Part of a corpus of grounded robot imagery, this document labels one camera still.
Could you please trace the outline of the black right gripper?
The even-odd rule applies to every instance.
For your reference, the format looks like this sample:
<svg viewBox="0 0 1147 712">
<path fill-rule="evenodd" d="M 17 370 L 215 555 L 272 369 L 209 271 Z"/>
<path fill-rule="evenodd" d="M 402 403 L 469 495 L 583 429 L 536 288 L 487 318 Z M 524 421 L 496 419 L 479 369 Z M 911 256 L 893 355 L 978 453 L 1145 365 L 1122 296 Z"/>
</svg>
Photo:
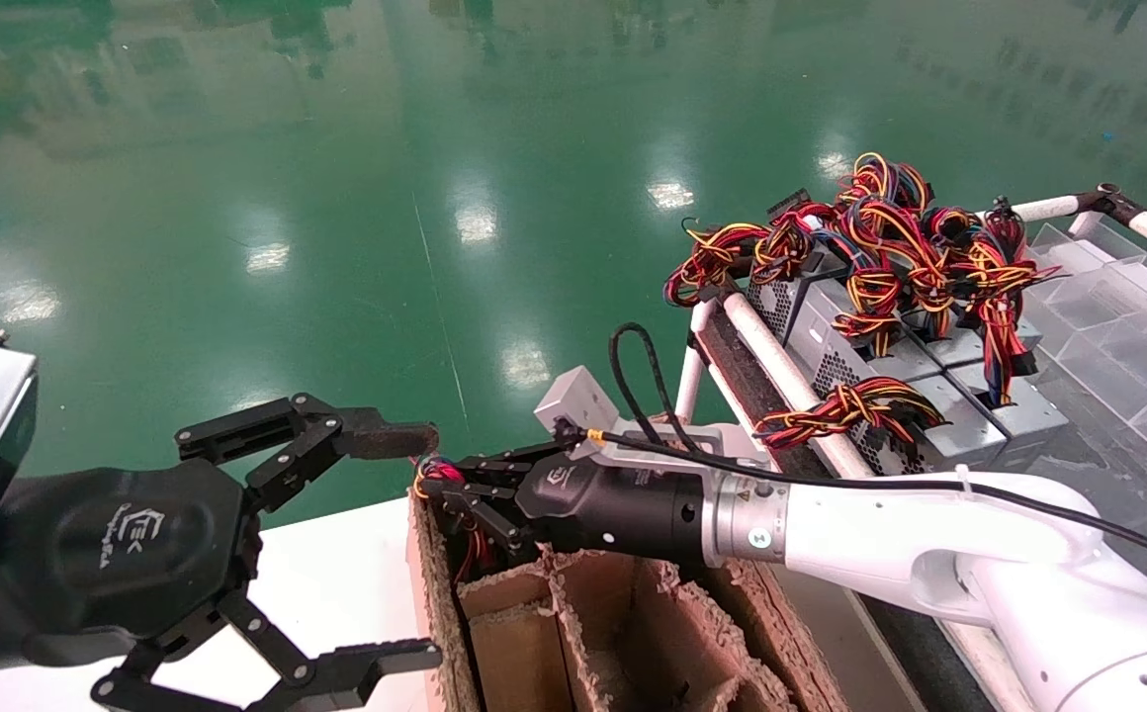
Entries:
<svg viewBox="0 0 1147 712">
<path fill-rule="evenodd" d="M 471 522 L 485 535 L 497 560 L 538 560 L 541 541 L 556 553 L 704 562 L 699 475 L 600 465 L 561 452 L 559 443 L 539 443 L 459 460 L 427 456 L 426 482 L 522 482 L 518 490 L 443 490 L 435 495 L 462 529 Z"/>
</svg>

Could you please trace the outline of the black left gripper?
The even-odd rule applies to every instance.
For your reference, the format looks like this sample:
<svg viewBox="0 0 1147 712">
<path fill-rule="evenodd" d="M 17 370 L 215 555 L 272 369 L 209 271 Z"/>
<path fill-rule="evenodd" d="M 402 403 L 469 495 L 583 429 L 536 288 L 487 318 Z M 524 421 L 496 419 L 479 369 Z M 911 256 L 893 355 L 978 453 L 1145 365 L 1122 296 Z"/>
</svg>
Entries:
<svg viewBox="0 0 1147 712">
<path fill-rule="evenodd" d="M 91 689 L 107 711 L 234 711 L 153 681 L 223 626 L 276 673 L 248 711 L 364 709 L 384 676 L 440 667 L 427 637 L 311 659 L 243 593 L 260 550 L 253 513 L 276 513 L 343 459 L 430 454 L 432 422 L 389 422 L 375 408 L 301 393 L 185 427 L 175 443 L 186 463 L 158 472 L 100 468 L 13 483 L 0 508 L 0 666 L 127 654 Z M 270 459 L 244 487 L 217 468 L 258 452 Z"/>
</svg>

